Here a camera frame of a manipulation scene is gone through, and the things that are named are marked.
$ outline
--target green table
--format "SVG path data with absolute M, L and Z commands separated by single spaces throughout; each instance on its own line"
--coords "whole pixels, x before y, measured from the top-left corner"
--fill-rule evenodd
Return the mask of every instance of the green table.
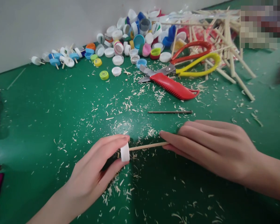
M 240 1 L 213 8 L 228 5 L 238 9 Z M 119 77 L 112 75 L 113 64 L 106 57 L 99 68 L 82 59 L 64 70 L 32 64 L 1 74 L 0 164 L 5 177 L 0 224 L 28 221 L 69 179 L 75 163 L 107 135 L 127 133 L 130 146 L 150 144 L 162 141 L 160 130 L 176 132 L 187 120 L 234 118 L 259 151 L 280 159 L 280 85 L 271 86 L 280 67 L 280 49 L 245 49 L 244 59 L 258 76 L 250 80 L 236 63 L 240 77 L 252 84 L 248 88 L 256 97 L 253 103 L 217 72 L 200 84 L 200 102 L 181 102 L 153 83 L 138 84 L 143 75 L 129 58 L 121 67 L 132 74 Z M 162 67 L 153 61 L 148 65 Z M 108 81 L 100 79 L 102 70 L 109 72 Z M 204 79 L 175 80 L 196 89 Z M 194 113 L 147 114 L 181 108 Z M 251 116 L 255 110 L 262 128 Z M 172 214 L 188 223 L 212 223 L 216 216 L 224 223 L 280 223 L 280 201 L 217 177 L 172 152 L 152 148 L 131 156 L 104 193 L 108 205 L 100 197 L 73 223 L 179 223 Z

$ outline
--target yellow scissors handle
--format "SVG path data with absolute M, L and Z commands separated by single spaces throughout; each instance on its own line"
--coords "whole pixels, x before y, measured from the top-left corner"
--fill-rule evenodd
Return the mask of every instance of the yellow scissors handle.
M 207 58 L 214 59 L 215 64 L 212 68 L 210 68 L 209 70 L 203 71 L 203 72 L 186 72 L 188 69 L 192 68 L 193 66 L 195 66 L 196 64 L 198 64 L 199 62 L 201 62 Z M 213 72 L 214 70 L 216 70 L 216 68 L 219 66 L 220 60 L 221 60 L 221 58 L 217 53 L 209 53 L 209 54 L 206 54 L 206 55 L 202 56 L 201 58 L 198 58 L 197 60 L 193 61 L 191 64 L 189 64 L 188 66 L 186 66 L 184 68 L 176 69 L 176 74 L 179 74 L 179 76 L 192 76 L 192 77 L 205 76 L 205 75 Z

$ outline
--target white wall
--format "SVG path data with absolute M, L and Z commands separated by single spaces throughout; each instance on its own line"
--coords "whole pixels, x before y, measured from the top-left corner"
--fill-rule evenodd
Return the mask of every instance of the white wall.
M 130 8 L 137 13 L 161 7 L 190 10 L 226 0 L 3 0 L 0 1 L 0 73 L 30 63 L 43 52 L 96 40 L 99 32 L 116 25 Z

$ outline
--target red scissors handle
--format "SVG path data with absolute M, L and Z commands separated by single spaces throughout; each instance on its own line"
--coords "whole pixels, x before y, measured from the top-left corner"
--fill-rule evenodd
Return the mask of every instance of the red scissors handle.
M 178 55 L 183 52 L 184 49 L 188 48 L 188 47 L 193 47 L 193 46 L 201 46 L 203 48 L 206 48 L 206 51 L 202 52 L 202 53 L 199 53 L 199 54 L 194 54 L 194 55 L 190 55 L 190 56 L 186 56 L 186 57 L 182 57 L 182 58 L 177 58 Z M 180 63 L 180 62 L 183 62 L 183 61 L 188 61 L 188 60 L 192 60 L 192 59 L 195 59 L 195 58 L 200 58 L 208 53 L 210 53 L 212 49 L 212 45 L 208 42 L 205 42 L 205 41 L 194 41 L 194 42 L 191 42 L 191 43 L 188 43 L 186 45 L 184 45 L 181 49 L 179 49 L 175 55 L 171 58 L 171 63 L 174 65 L 176 63 Z
M 165 76 L 163 73 L 157 73 L 151 76 L 150 79 L 179 100 L 190 100 L 199 94 L 199 90 L 188 89 L 179 82 L 176 82 L 173 79 L 170 79 L 168 76 Z

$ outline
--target scissors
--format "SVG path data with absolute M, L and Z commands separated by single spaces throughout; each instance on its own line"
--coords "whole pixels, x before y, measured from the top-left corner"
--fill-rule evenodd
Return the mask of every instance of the scissors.
M 186 57 L 182 57 L 182 58 L 177 58 L 177 56 L 184 49 L 186 49 L 188 47 L 192 47 L 192 46 L 204 47 L 204 48 L 206 48 L 206 51 L 204 51 L 202 53 L 199 53 L 199 54 L 195 54 L 195 55 L 190 55 L 190 56 L 186 56 Z M 169 93 L 171 93 L 172 95 L 174 95 L 176 98 L 178 98 L 180 100 L 193 99 L 199 94 L 199 90 L 188 89 L 185 86 L 183 86 L 182 84 L 180 84 L 179 82 L 176 82 L 173 79 L 170 79 L 166 75 L 168 75 L 169 73 L 174 72 L 174 71 L 177 74 L 179 74 L 180 76 L 194 76 L 194 74 L 195 74 L 196 77 L 197 76 L 203 76 L 203 75 L 206 75 L 208 73 L 211 73 L 212 71 L 214 71 L 217 68 L 217 66 L 219 65 L 219 62 L 220 62 L 220 56 L 219 55 L 217 55 L 215 53 L 209 53 L 211 48 L 212 48 L 212 46 L 208 42 L 195 41 L 195 42 L 191 42 L 189 44 L 186 44 L 181 49 L 179 49 L 176 52 L 176 54 L 173 56 L 173 58 L 171 59 L 171 63 L 165 68 L 159 69 L 157 71 L 153 71 L 153 70 L 151 70 L 149 68 L 146 68 L 145 66 L 141 65 L 140 70 L 146 76 L 144 78 L 142 78 L 138 83 L 153 80 L 158 85 L 163 87 L 166 91 L 168 91 Z M 194 61 L 193 63 L 189 64 L 188 66 L 182 68 L 182 69 L 176 69 L 175 66 L 174 66 L 177 63 L 183 63 L 183 62 L 195 59 L 195 58 L 199 58 L 199 59 Z M 189 68 L 198 64 L 199 62 L 201 62 L 202 60 L 204 60 L 206 58 L 213 58 L 215 60 L 215 64 L 214 64 L 213 68 L 211 68 L 207 71 L 204 71 L 204 72 L 185 72 L 186 70 L 188 70 Z

